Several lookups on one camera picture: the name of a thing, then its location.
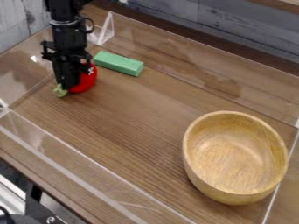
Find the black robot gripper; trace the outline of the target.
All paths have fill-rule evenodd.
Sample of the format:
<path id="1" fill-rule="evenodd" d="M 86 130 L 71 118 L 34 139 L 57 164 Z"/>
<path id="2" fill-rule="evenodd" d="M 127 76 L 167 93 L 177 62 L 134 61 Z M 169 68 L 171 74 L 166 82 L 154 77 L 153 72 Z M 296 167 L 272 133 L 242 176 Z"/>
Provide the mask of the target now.
<path id="1" fill-rule="evenodd" d="M 62 88 L 70 90 L 81 83 L 81 60 L 91 63 L 91 54 L 86 51 L 87 35 L 95 30 L 94 20 L 77 16 L 71 21 L 51 21 L 53 41 L 43 41 L 42 57 L 53 62 L 55 78 Z M 63 59 L 54 60 L 58 54 Z"/>

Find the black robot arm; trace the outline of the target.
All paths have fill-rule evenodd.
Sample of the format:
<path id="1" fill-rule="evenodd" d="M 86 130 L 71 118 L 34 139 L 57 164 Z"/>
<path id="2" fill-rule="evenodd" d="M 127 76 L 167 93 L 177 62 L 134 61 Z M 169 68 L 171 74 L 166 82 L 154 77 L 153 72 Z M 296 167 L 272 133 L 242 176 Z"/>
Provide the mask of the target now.
<path id="1" fill-rule="evenodd" d="M 93 0 L 45 0 L 51 13 L 53 41 L 42 42 L 42 57 L 53 63 L 58 84 L 73 90 L 81 84 L 81 75 L 93 70 L 93 56 L 87 52 L 89 35 L 95 30 L 90 17 L 81 15 Z"/>

